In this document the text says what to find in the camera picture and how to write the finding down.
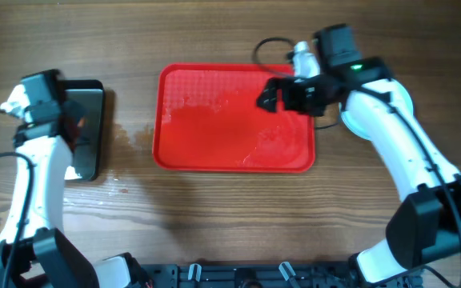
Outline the orange green scrubbing sponge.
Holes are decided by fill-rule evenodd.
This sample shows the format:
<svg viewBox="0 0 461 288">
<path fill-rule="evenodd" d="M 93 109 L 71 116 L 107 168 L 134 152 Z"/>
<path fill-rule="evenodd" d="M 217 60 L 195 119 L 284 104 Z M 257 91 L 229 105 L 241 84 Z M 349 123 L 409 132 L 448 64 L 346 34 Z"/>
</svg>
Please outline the orange green scrubbing sponge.
<svg viewBox="0 0 461 288">
<path fill-rule="evenodd" d="M 82 129 L 85 126 L 86 123 L 86 118 L 84 116 L 80 117 L 79 119 L 76 120 L 76 126 L 79 129 Z"/>
</svg>

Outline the white plate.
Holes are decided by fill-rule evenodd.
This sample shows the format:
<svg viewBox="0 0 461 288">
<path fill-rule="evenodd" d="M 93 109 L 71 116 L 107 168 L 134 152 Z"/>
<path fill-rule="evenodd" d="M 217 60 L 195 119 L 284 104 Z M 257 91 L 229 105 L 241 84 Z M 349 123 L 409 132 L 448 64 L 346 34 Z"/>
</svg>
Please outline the white plate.
<svg viewBox="0 0 461 288">
<path fill-rule="evenodd" d="M 381 79 L 374 82 L 368 82 L 362 84 L 363 88 L 373 90 L 376 92 L 391 93 L 391 102 L 393 106 L 404 107 L 412 116 L 415 116 L 415 107 L 412 98 L 407 89 L 397 80 Z M 360 138 L 371 140 L 370 135 L 367 133 L 364 124 L 361 124 L 359 120 L 350 112 L 350 100 L 351 95 L 355 92 L 350 92 L 348 98 L 344 104 L 339 105 L 340 117 L 348 130 Z"/>
</svg>

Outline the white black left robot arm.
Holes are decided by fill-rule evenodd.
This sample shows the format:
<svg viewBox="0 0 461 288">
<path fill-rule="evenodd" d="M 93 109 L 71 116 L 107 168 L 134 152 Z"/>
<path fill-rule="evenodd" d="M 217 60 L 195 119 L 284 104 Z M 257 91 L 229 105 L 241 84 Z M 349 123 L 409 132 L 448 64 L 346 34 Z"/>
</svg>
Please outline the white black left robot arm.
<svg viewBox="0 0 461 288">
<path fill-rule="evenodd" d="M 65 174 L 85 111 L 74 101 L 5 102 L 24 123 L 15 135 L 17 177 L 0 233 L 0 287 L 152 287 L 130 254 L 90 263 L 62 232 Z"/>
</svg>

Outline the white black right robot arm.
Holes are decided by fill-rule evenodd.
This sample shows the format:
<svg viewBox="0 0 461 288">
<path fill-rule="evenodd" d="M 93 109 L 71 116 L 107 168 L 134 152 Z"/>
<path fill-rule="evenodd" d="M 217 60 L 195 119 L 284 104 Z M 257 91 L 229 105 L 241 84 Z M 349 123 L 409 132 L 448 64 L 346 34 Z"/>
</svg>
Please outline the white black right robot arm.
<svg viewBox="0 0 461 288">
<path fill-rule="evenodd" d="M 299 62 L 295 68 L 295 75 L 268 80 L 257 106 L 318 117 L 338 103 L 365 130 L 399 194 L 384 238 L 354 257 L 358 283 L 379 286 L 452 255 L 460 257 L 461 275 L 461 172 L 407 108 L 407 92 L 384 61 L 359 59 L 322 71 Z"/>
</svg>

